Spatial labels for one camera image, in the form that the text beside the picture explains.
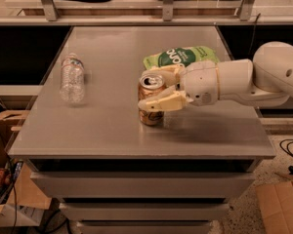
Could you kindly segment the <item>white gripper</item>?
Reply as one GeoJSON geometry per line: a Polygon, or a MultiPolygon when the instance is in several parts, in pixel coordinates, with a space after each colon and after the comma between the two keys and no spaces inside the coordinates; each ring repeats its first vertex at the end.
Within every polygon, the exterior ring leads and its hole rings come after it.
{"type": "Polygon", "coordinates": [[[188,103],[195,106],[211,105],[218,100],[217,65],[211,61],[199,61],[186,69],[182,64],[153,66],[143,75],[161,75],[167,86],[180,82],[180,91],[162,92],[158,96],[141,99],[138,107],[147,112],[177,111],[188,103]]]}

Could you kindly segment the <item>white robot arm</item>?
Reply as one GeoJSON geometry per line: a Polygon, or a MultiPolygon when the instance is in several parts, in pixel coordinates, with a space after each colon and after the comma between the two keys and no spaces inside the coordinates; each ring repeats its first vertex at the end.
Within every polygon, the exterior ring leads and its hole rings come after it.
{"type": "Polygon", "coordinates": [[[212,105],[219,100],[279,106],[293,98],[293,46],[269,42],[252,59],[203,60],[186,67],[154,67],[145,74],[161,76],[168,86],[158,95],[138,102],[138,107],[148,112],[176,111],[189,104],[212,105]]]}

